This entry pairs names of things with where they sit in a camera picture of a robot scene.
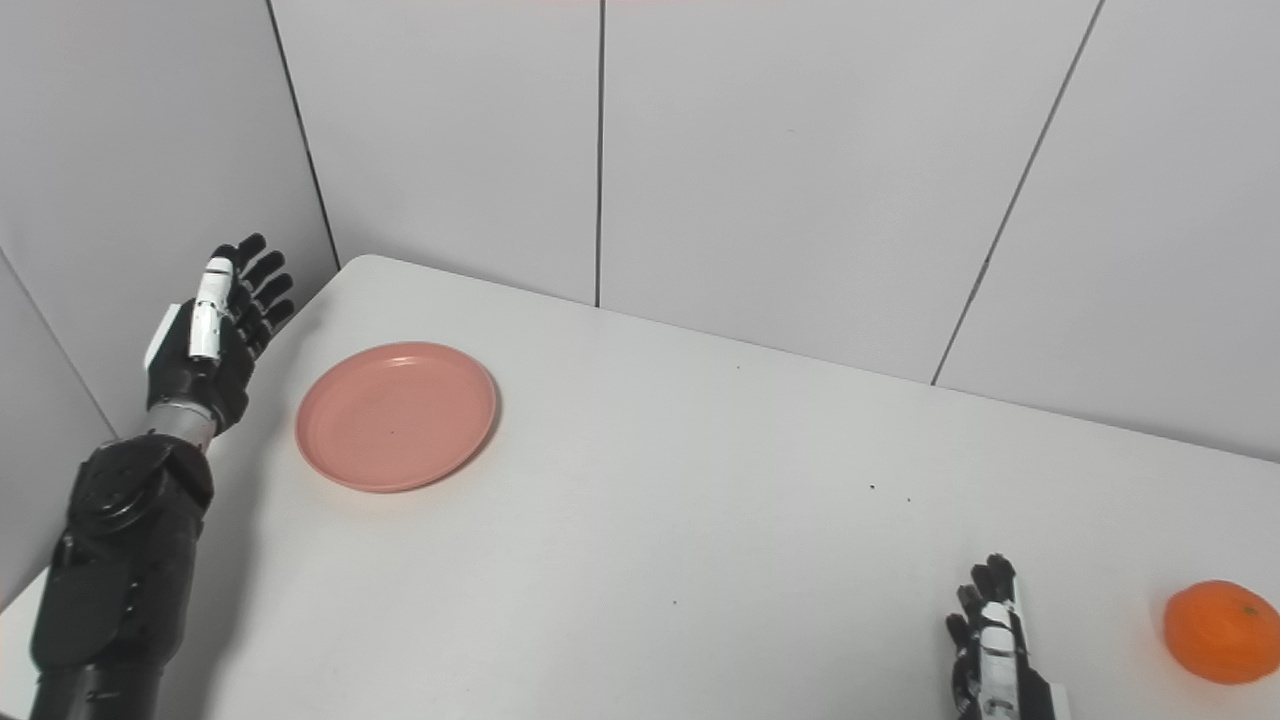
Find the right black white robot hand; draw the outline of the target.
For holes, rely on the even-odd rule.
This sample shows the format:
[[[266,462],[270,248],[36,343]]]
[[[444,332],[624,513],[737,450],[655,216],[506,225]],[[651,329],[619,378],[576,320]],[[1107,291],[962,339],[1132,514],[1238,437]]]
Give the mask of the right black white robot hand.
[[[945,619],[955,646],[951,696],[959,719],[1069,719],[1065,688],[1030,666],[1014,565],[1001,553],[972,566]]]

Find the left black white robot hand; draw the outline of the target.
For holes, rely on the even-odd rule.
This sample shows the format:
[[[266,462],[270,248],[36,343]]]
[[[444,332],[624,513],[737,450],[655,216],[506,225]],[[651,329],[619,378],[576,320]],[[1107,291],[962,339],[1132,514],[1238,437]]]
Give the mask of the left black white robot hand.
[[[248,407],[259,359],[294,315],[285,256],[253,233],[216,247],[192,299],[165,311],[145,357],[145,406],[195,407],[215,434]]]

